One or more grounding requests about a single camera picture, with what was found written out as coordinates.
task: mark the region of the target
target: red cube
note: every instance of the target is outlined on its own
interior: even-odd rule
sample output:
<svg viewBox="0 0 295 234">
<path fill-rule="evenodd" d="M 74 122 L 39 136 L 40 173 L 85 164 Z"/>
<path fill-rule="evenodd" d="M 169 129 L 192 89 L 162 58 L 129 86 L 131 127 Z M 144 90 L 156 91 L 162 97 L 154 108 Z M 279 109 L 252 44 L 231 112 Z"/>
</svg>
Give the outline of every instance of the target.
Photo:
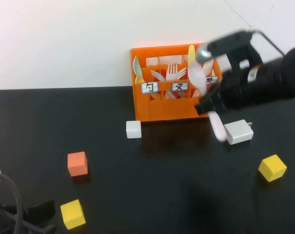
<svg viewBox="0 0 295 234">
<path fill-rule="evenodd" d="M 88 165 L 85 152 L 68 154 L 68 169 L 71 176 L 88 174 Z"/>
</svg>

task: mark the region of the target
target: orange utensil caddy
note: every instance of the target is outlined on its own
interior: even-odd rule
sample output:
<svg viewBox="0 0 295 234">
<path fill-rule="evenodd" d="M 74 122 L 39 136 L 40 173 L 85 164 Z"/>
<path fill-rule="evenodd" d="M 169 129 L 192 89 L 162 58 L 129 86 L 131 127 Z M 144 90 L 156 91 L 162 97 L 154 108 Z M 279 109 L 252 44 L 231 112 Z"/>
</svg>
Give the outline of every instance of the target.
<svg viewBox="0 0 295 234">
<path fill-rule="evenodd" d="M 200 44 L 193 44 L 195 49 Z M 138 56 L 141 65 L 143 79 L 146 82 L 158 82 L 158 93 L 161 96 L 160 100 L 154 100 L 150 94 L 144 94 L 141 89 L 141 83 L 135 83 L 136 75 L 131 68 L 132 89 L 134 108 L 136 113 L 136 120 L 142 122 L 158 121 L 158 120 L 172 120 L 182 118 L 199 118 L 207 117 L 207 114 L 198 115 L 195 109 L 196 104 L 200 102 L 201 97 L 192 97 L 195 87 L 188 79 L 188 75 L 184 75 L 180 80 L 159 81 L 151 74 L 151 70 L 156 71 L 166 77 L 168 65 L 161 64 L 160 57 L 182 55 L 182 64 L 178 64 L 178 70 L 187 67 L 187 61 L 184 56 L 188 53 L 190 45 L 175 45 L 175 46 L 160 46 L 147 48 L 134 48 L 130 51 L 131 65 L 133 59 Z M 157 58 L 158 64 L 146 67 L 147 58 Z M 222 78 L 221 70 L 217 60 L 214 60 L 213 71 L 218 77 L 218 82 Z M 172 90 L 173 83 L 187 82 L 188 89 L 184 90 L 185 97 L 178 99 L 164 99 L 166 91 Z"/>
</svg>

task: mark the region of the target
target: plastic spoon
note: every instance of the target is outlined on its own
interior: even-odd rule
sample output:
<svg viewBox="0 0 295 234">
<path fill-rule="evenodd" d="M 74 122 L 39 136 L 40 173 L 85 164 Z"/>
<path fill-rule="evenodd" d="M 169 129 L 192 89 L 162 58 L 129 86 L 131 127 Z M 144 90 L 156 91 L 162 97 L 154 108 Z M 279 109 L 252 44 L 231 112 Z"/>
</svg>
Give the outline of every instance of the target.
<svg viewBox="0 0 295 234">
<path fill-rule="evenodd" d="M 206 75 L 203 71 L 202 66 L 194 61 L 188 66 L 187 73 L 191 83 L 202 93 L 203 96 L 206 95 Z M 218 141 L 225 141 L 227 138 L 227 134 L 219 115 L 215 111 L 212 111 L 208 112 L 208 116 L 212 129 Z"/>
<path fill-rule="evenodd" d="M 133 63 L 132 63 L 132 68 L 133 68 L 133 72 L 135 73 L 136 76 L 143 77 L 138 56 L 134 57 Z"/>
<path fill-rule="evenodd" d="M 203 70 L 204 70 L 204 73 L 205 73 L 206 76 L 211 73 L 213 65 L 214 65 L 214 60 L 213 59 L 204 63 Z"/>
</svg>

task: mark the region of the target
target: black table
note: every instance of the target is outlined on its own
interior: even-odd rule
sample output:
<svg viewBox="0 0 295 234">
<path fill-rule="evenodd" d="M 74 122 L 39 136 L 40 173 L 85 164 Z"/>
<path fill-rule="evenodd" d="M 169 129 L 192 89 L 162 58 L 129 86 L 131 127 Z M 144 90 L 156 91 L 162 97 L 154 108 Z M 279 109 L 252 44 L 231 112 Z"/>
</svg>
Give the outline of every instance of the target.
<svg viewBox="0 0 295 234">
<path fill-rule="evenodd" d="M 0 91 L 0 168 L 24 204 L 55 201 L 59 233 L 59 206 L 75 199 L 87 224 L 70 233 L 295 233 L 295 99 L 221 118 L 251 121 L 253 139 L 219 143 L 207 119 L 147 123 L 127 139 L 131 87 Z M 89 183 L 67 169 L 79 151 Z M 288 169 L 268 183 L 258 167 L 273 154 Z M 14 204 L 4 185 L 0 201 Z"/>
</svg>

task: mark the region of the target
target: plastic fork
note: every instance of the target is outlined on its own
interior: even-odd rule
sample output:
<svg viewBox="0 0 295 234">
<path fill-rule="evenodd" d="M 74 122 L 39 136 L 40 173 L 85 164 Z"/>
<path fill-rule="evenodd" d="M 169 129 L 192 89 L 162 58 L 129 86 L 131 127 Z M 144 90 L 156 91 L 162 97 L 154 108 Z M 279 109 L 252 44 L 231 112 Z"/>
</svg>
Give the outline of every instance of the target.
<svg viewBox="0 0 295 234">
<path fill-rule="evenodd" d="M 166 80 L 178 80 L 186 74 L 186 67 L 178 71 L 178 64 L 169 64 L 166 73 Z"/>
<path fill-rule="evenodd" d="M 151 73 L 152 73 L 152 76 L 157 78 L 159 81 L 165 81 L 165 78 L 163 77 L 162 74 L 155 72 L 153 70 L 151 70 Z M 179 97 L 181 97 L 181 98 L 185 97 L 185 93 L 183 91 L 178 91 L 177 93 L 178 93 Z M 168 91 L 168 94 L 171 96 L 172 99 L 176 99 L 176 96 L 174 96 L 174 94 L 171 91 Z"/>
</svg>

